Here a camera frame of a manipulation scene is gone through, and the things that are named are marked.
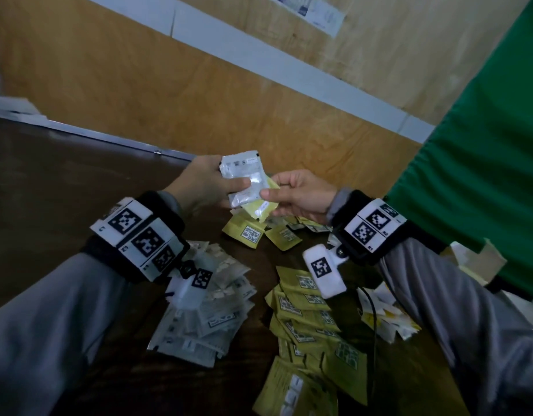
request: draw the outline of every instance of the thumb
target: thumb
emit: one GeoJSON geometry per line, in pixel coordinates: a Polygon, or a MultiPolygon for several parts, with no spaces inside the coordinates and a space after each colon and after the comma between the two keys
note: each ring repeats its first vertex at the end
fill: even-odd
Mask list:
{"type": "Polygon", "coordinates": [[[249,178],[224,178],[224,187],[227,192],[240,192],[251,186],[249,178]]]}
{"type": "Polygon", "coordinates": [[[299,189],[297,188],[270,188],[261,190],[261,197],[263,200],[271,201],[273,203],[293,203],[295,204],[299,198],[299,189]]]}

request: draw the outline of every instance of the white stripe on wall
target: white stripe on wall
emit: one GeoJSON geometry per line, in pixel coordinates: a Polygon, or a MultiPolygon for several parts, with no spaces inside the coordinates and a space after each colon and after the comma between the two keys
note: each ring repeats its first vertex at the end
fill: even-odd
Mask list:
{"type": "Polygon", "coordinates": [[[175,40],[423,143],[434,126],[179,0],[91,0],[175,40]]]}

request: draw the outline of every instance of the gray sleeve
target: gray sleeve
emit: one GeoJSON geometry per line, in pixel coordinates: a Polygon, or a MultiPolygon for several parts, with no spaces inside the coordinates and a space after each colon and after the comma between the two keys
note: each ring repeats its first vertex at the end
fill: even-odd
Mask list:
{"type": "MultiPolygon", "coordinates": [[[[176,213],[176,199],[161,198],[176,213]]],[[[0,415],[49,414],[83,376],[131,284],[77,254],[0,308],[0,415]]]]}
{"type": "Polygon", "coordinates": [[[436,337],[471,414],[533,414],[533,329],[520,314],[415,239],[378,269],[436,337]]]}

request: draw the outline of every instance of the person's left hand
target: person's left hand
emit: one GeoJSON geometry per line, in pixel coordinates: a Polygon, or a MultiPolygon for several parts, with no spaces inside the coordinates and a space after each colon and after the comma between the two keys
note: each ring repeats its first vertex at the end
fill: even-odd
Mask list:
{"type": "Polygon", "coordinates": [[[164,190],[172,194],[185,214],[204,206],[226,206],[228,194],[251,186],[249,178],[223,178],[219,171],[221,155],[198,156],[164,190]]]}

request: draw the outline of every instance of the hand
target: hand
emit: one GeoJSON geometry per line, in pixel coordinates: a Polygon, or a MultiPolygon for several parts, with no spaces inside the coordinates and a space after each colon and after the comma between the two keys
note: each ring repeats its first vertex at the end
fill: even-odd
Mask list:
{"type": "Polygon", "coordinates": [[[326,212],[337,188],[311,171],[281,172],[272,177],[279,190],[261,190],[264,200],[280,203],[273,216],[302,216],[326,224],[326,212]]]}
{"type": "Polygon", "coordinates": [[[164,190],[172,194],[187,215],[204,206],[229,204],[227,196],[251,186],[249,178],[223,178],[219,171],[222,156],[198,156],[164,190]]]}

